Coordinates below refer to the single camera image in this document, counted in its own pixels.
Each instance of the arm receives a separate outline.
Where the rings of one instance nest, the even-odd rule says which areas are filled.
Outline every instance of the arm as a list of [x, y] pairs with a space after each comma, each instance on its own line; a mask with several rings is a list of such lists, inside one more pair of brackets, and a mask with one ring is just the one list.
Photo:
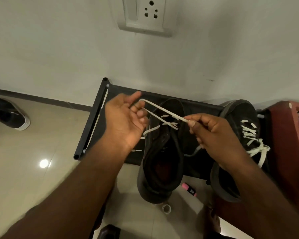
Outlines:
[[88, 238], [125, 158], [147, 125], [140, 92], [123, 94], [105, 106], [107, 128], [82, 162], [42, 203], [15, 223], [3, 239]]
[[256, 238], [299, 238], [299, 214], [246, 153], [227, 120], [207, 114], [185, 118], [199, 144], [234, 178]]

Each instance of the black shoe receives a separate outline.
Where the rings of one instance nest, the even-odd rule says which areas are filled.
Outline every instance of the black shoe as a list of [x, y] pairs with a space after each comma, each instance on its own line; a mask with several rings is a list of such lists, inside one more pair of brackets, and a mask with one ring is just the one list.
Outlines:
[[[262, 167], [269, 147], [259, 138], [260, 123], [253, 105], [246, 100], [229, 103], [220, 114], [230, 124], [247, 153]], [[219, 197], [229, 202], [239, 202], [240, 194], [232, 176], [214, 162], [210, 173], [210, 183]]]
[[0, 122], [23, 131], [30, 126], [30, 119], [13, 103], [0, 98]]
[[[181, 117], [185, 115], [179, 100], [170, 99], [160, 106]], [[155, 109], [153, 113], [159, 117], [167, 115], [160, 109]], [[175, 126], [180, 123], [172, 116], [163, 119], [175, 122]], [[171, 196], [182, 181], [184, 154], [179, 145], [178, 130], [163, 125], [163, 122], [151, 115], [147, 130], [153, 128], [156, 129], [148, 133], [145, 131], [144, 156], [137, 176], [137, 188], [144, 200], [160, 204]]]

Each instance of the baseboard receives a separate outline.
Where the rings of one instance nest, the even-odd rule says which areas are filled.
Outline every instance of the baseboard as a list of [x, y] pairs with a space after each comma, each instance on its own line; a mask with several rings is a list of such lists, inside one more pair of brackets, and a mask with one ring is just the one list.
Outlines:
[[86, 112], [90, 112], [92, 109], [91, 106], [75, 104], [75, 103], [66, 102], [66, 101], [59, 101], [59, 100], [54, 100], [54, 99], [49, 99], [49, 98], [43, 98], [40, 96], [32, 96], [32, 95], [22, 94], [22, 93], [8, 91], [8, 90], [0, 89], [0, 95], [20, 98], [20, 99], [29, 100], [29, 101], [36, 101], [36, 102], [41, 102], [41, 103], [50, 104], [50, 105], [62, 106], [62, 107], [86, 111]]

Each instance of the forearm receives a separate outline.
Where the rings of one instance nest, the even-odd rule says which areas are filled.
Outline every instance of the forearm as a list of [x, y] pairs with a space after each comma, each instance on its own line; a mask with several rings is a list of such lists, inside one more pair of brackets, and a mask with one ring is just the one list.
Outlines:
[[101, 138], [41, 204], [2, 238], [87, 238], [128, 151]]
[[299, 214], [247, 156], [232, 172], [257, 238], [299, 238]]

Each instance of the pink highlighter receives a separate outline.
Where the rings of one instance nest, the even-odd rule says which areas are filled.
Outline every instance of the pink highlighter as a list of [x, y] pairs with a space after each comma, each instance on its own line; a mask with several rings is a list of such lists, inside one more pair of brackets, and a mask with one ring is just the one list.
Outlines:
[[183, 183], [182, 187], [187, 190], [192, 196], [197, 197], [196, 190], [187, 183]]

